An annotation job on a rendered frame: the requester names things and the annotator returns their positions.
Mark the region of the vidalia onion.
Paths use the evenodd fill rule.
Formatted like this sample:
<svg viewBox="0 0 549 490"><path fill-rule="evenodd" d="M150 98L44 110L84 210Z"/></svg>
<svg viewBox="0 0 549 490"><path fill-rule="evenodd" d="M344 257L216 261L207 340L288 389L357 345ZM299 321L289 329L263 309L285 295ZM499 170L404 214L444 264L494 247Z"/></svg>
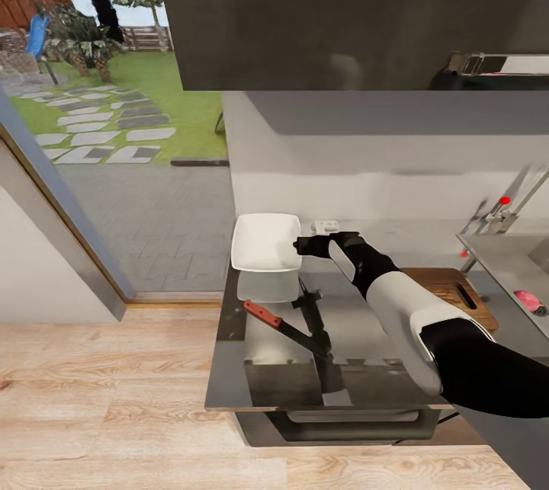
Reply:
<svg viewBox="0 0 549 490"><path fill-rule="evenodd" d="M537 312L542 304L539 299L533 294L524 290L515 291L514 294L520 299L525 307L531 312Z"/></svg>

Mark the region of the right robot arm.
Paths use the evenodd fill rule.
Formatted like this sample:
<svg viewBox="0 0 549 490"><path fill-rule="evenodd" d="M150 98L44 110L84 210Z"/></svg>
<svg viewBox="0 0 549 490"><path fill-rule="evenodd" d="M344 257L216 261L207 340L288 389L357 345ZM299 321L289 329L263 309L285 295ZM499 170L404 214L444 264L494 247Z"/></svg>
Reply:
<svg viewBox="0 0 549 490"><path fill-rule="evenodd" d="M409 375L455 410L531 488L549 490L549 367L494 342L473 317L422 287L360 232L317 220L298 255L331 258L372 308Z"/></svg>

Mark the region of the parer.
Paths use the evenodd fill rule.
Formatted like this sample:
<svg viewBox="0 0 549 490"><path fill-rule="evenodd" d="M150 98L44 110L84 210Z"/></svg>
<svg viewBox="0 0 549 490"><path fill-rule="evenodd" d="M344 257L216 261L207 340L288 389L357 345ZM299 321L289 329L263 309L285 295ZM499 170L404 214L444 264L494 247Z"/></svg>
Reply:
<svg viewBox="0 0 549 490"><path fill-rule="evenodd" d="M266 308L252 303L250 299L247 299L243 303L243 306L245 307L245 309L247 309L252 314L255 314L260 319L263 319L265 320L265 322L270 323L275 328L282 330L295 340L298 340L300 343L303 343L306 346L310 347L310 349L318 352L318 354L329 358L328 354L324 351L322 346L316 343L316 341L314 341L308 335L303 334L303 332L298 331L298 329L295 329L293 326L286 323L281 317L277 317L276 315L273 315L271 312L269 312Z"/></svg>

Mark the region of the bowl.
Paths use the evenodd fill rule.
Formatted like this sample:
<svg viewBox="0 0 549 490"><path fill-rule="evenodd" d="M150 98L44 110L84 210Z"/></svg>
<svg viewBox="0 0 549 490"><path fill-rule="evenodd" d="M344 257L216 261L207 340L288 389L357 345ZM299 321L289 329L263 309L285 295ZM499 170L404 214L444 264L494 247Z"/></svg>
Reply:
<svg viewBox="0 0 549 490"><path fill-rule="evenodd" d="M302 236L297 215L286 213L245 213L240 215L233 234L232 266L242 271L300 270L303 255L294 243Z"/></svg>

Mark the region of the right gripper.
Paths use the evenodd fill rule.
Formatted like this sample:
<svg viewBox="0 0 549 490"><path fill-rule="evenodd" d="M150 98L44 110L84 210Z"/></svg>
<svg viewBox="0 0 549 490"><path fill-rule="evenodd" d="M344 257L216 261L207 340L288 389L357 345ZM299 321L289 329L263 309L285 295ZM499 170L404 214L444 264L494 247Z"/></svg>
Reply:
<svg viewBox="0 0 549 490"><path fill-rule="evenodd" d="M319 251L319 243L324 235L315 235L312 237L297 237L294 243L298 255L313 255L322 258Z"/></svg>

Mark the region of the cutting board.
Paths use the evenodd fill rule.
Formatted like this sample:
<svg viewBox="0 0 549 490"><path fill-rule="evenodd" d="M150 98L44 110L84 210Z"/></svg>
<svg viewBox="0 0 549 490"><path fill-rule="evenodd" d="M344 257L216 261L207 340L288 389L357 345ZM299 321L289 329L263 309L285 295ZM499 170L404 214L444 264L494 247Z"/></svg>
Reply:
<svg viewBox="0 0 549 490"><path fill-rule="evenodd" d="M488 332L494 332L499 328L496 318L458 269L450 267L400 267L399 269L440 299L473 317ZM461 291L472 309L465 306L453 287Z"/></svg>

